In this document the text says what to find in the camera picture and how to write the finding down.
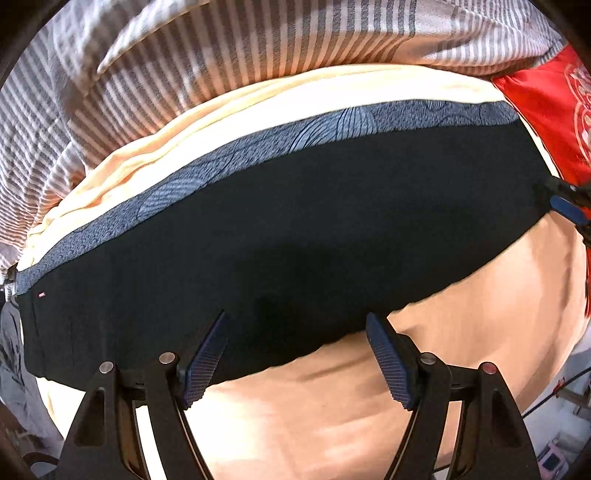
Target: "striped fabric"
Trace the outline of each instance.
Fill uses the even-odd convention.
[[[487,76],[562,45],[527,0],[70,0],[0,90],[0,281],[105,157],[224,92],[345,63]]]

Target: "gray fabric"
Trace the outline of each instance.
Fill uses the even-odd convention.
[[[117,148],[261,80],[348,63],[471,75],[563,39],[527,0],[70,0],[0,90],[0,283],[26,234]]]
[[[0,397],[21,426],[41,440],[39,451],[59,458],[63,438],[41,399],[37,380],[25,368],[21,318],[14,299],[0,313]]]
[[[324,113],[247,135],[194,160],[64,237],[38,264],[17,275],[17,292],[25,293],[45,273],[121,235],[196,190],[266,160],[364,135],[430,127],[506,125],[517,118],[506,102],[472,105],[403,100]]]

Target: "red patterned fabric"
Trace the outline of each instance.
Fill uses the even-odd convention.
[[[591,76],[573,48],[566,46],[545,65],[493,82],[540,136],[562,178],[575,185],[590,182]],[[591,211],[586,213],[591,218]],[[590,271],[587,250],[587,278]]]

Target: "black clamp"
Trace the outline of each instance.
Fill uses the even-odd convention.
[[[551,193],[552,210],[573,222],[585,246],[591,248],[591,221],[581,210],[591,209],[591,184],[577,187],[557,177],[549,177],[545,186]]]
[[[413,412],[385,480],[431,479],[451,401],[462,402],[462,413],[447,480],[540,480],[529,434],[494,364],[446,365],[373,314],[366,331],[392,397]]]

